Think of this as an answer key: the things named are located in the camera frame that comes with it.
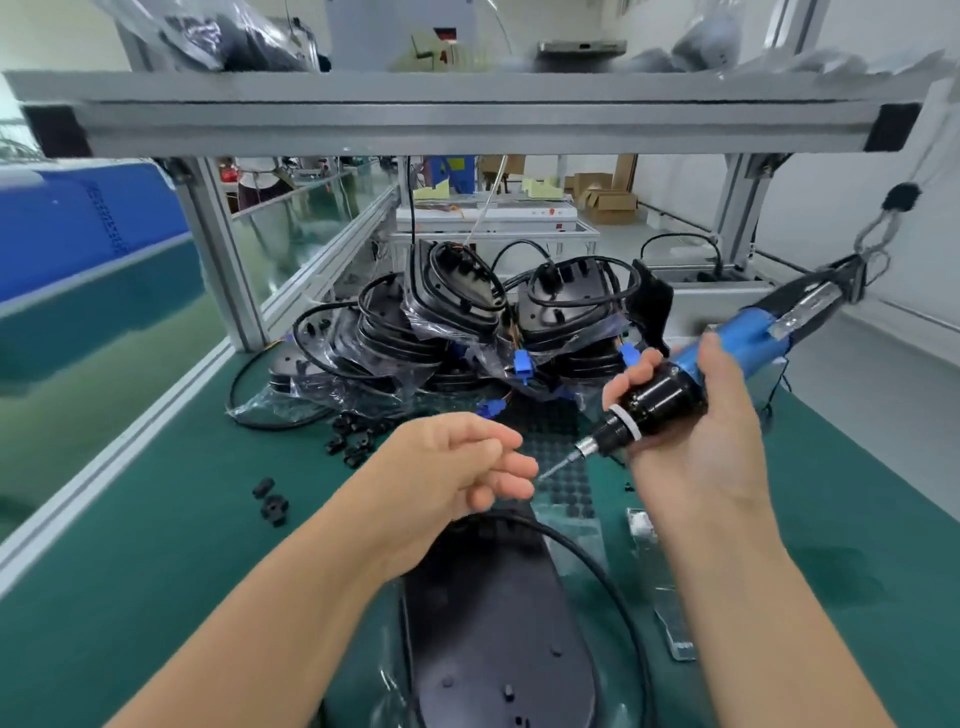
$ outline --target wire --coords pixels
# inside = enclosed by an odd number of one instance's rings
[[[536,248],[538,253],[540,253],[545,260],[553,259],[550,257],[550,253],[547,252],[547,250],[540,243],[535,243],[533,240],[515,240],[512,243],[507,243],[503,250],[496,254],[496,257],[493,259],[493,263],[491,263],[490,269],[495,271],[496,264],[500,262],[500,258],[503,257],[503,254],[513,248],[514,245],[520,245],[521,243]]]
[[[578,308],[581,306],[587,305],[599,305],[600,303],[615,303],[617,301],[623,301],[626,298],[629,298],[634,295],[638,290],[642,282],[640,280],[640,274],[636,271],[634,266],[630,263],[624,262],[623,260],[617,260],[615,257],[606,257],[605,255],[581,255],[580,257],[572,257],[564,261],[564,265],[572,265],[573,263],[579,263],[581,260],[594,260],[597,263],[612,263],[613,265],[618,265],[621,268],[626,268],[630,271],[630,279],[627,288],[617,293],[610,294],[609,296],[602,296],[596,299],[576,299],[575,301],[548,301],[547,299],[539,299],[533,294],[533,286],[527,288],[527,298],[529,298],[536,305],[545,306],[548,308]],[[549,265],[556,265],[552,260],[547,260],[544,263],[540,264],[540,267],[537,268],[533,274],[530,276],[530,279],[536,280],[540,277],[542,272]]]
[[[450,279],[449,274],[440,264],[440,253],[447,248],[456,248],[462,255],[467,255],[473,259],[473,262],[479,266],[480,269],[486,273],[487,277],[490,279],[493,289],[493,300],[495,302],[500,301],[500,303],[487,303],[482,299],[474,297],[463,289],[457,290],[456,282]],[[503,283],[500,282],[500,279],[496,276],[496,273],[493,272],[493,268],[487,264],[487,261],[480,257],[474,250],[468,248],[466,244],[461,245],[460,243],[452,243],[450,241],[438,243],[430,250],[429,260],[430,269],[433,271],[433,275],[436,276],[440,283],[446,286],[446,289],[454,296],[467,301],[470,303],[470,305],[475,308],[479,308],[481,311],[489,311],[490,313],[498,313],[506,307],[507,290],[503,287]]]
[[[262,359],[267,352],[271,351],[277,344],[280,343],[282,343],[282,339],[268,345],[267,348],[262,352],[258,352],[251,356],[250,359],[248,359],[247,362],[240,367],[240,371],[236,373],[236,375],[233,377],[233,381],[230,383],[230,388],[227,391],[227,416],[241,427],[262,430],[265,432],[282,432],[284,430],[297,429],[298,427],[306,427],[307,425],[318,423],[320,420],[325,420],[333,414],[333,410],[329,407],[321,407],[316,414],[310,415],[309,417],[304,417],[300,420],[294,420],[292,422],[285,423],[263,423],[258,422],[257,420],[249,420],[246,417],[237,414],[236,391],[237,386],[240,384],[240,380],[243,379],[244,375],[254,364],[256,364],[256,362]]]
[[[643,251],[647,249],[647,246],[650,245],[654,240],[660,240],[664,237],[696,237],[700,240],[706,242],[713,249],[713,274],[720,278],[723,275],[723,256],[720,255],[720,248],[717,247],[716,242],[706,235],[702,235],[699,232],[662,232],[659,235],[654,235],[652,238],[647,240],[643,245],[640,246],[640,260],[643,259]]]
[[[494,4],[493,0],[487,0],[487,5],[493,8],[493,14],[496,15],[497,25],[500,26],[500,30],[503,32],[503,39],[507,41],[507,52],[512,56],[514,54],[514,45],[510,42],[510,34],[507,33],[507,29],[503,25],[503,18],[500,17],[500,10]]]
[[[597,564],[596,560],[593,559],[593,557],[583,550],[576,542],[566,537],[563,533],[555,528],[544,525],[539,521],[532,521],[530,519],[523,518],[516,513],[510,513],[502,510],[486,511],[484,513],[476,513],[465,518],[465,521],[470,520],[503,521],[506,523],[514,523],[516,525],[523,526],[524,528],[529,528],[530,530],[541,534],[541,536],[546,536],[551,541],[563,546],[566,550],[583,562],[584,566],[592,572],[592,574],[597,578],[597,581],[599,581],[601,586],[603,586],[603,588],[607,591],[607,594],[610,595],[610,599],[613,601],[613,606],[616,607],[616,611],[623,618],[623,623],[627,627],[627,632],[630,633],[630,642],[633,643],[634,652],[636,653],[637,671],[640,673],[640,686],[643,690],[640,703],[640,726],[642,728],[653,728],[656,726],[658,723],[657,701],[654,696],[653,677],[650,672],[650,661],[647,658],[647,651],[643,646],[643,640],[640,638],[640,632],[636,628],[636,624],[630,616],[630,609],[627,606],[627,600],[624,598],[620,590],[617,589],[616,584],[613,583],[600,565]]]
[[[500,168],[496,172],[496,179],[493,181],[493,187],[490,188],[490,194],[487,196],[487,201],[483,205],[483,209],[480,210],[480,214],[477,215],[477,221],[473,223],[473,229],[470,231],[467,239],[464,241],[464,247],[469,246],[470,240],[473,239],[473,235],[476,234],[477,228],[480,227],[480,224],[483,222],[484,218],[487,217],[487,208],[490,207],[490,203],[493,200],[493,195],[496,194],[496,188],[500,186],[500,181],[503,179],[503,171],[507,168],[507,155],[504,155],[500,158]]]
[[[340,372],[329,364],[323,363],[317,356],[309,352],[304,346],[303,342],[300,340],[300,325],[306,321],[308,318],[313,316],[315,313],[320,313],[321,311],[332,311],[337,308],[350,308],[351,306],[357,306],[356,301],[338,301],[335,303],[321,303],[320,305],[315,305],[312,308],[307,308],[300,316],[297,317],[297,320],[294,322],[292,327],[292,333],[294,335],[294,343],[300,349],[300,353],[303,354],[303,357],[313,364],[315,367],[327,372],[329,375],[338,376],[342,379],[351,379],[355,381],[383,381],[389,379],[388,376],[383,375],[356,375],[350,374],[347,372]]]
[[[376,286],[383,285],[386,282],[393,282],[398,275],[399,273],[396,272],[388,273],[386,276],[380,276],[380,278],[373,279],[367,283],[367,285],[360,289],[360,293],[357,294],[357,308],[360,309],[360,313],[363,314],[364,318],[368,319],[369,321],[376,322],[377,326],[385,328],[388,331],[393,331],[394,333],[409,336],[412,332],[411,329],[397,326],[396,324],[391,324],[380,314],[371,311],[367,304],[367,298],[370,297],[371,291],[373,291]]]
[[[407,197],[410,200],[410,242],[414,248],[417,247],[417,217],[414,211],[414,188],[410,184],[410,158],[407,157],[406,176],[407,176]]]

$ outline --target shelf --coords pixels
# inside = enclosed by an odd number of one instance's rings
[[[895,150],[948,67],[845,80],[53,71],[7,79],[55,156],[732,154],[864,151],[891,105],[908,104],[893,143],[881,145]]]

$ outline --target black plastic tab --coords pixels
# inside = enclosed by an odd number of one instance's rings
[[[50,159],[93,157],[86,132],[72,107],[23,107],[36,143]]]
[[[899,152],[920,117],[923,104],[884,104],[870,129],[864,152]]]

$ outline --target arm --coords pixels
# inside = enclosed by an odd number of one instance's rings
[[[376,591],[451,520],[530,497],[520,435],[461,413],[399,427],[266,556],[108,728],[302,728]]]
[[[611,402],[662,357],[613,380]],[[723,726],[893,726],[780,540],[759,422],[736,362],[706,335],[709,412],[628,452],[677,579]]]

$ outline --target yellow paper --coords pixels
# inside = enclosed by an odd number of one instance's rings
[[[527,193],[531,200],[562,200],[564,191],[548,182],[531,180],[528,177],[523,178],[521,189]]]
[[[448,200],[450,198],[450,180],[444,180],[436,187],[419,187],[414,190],[414,200]]]

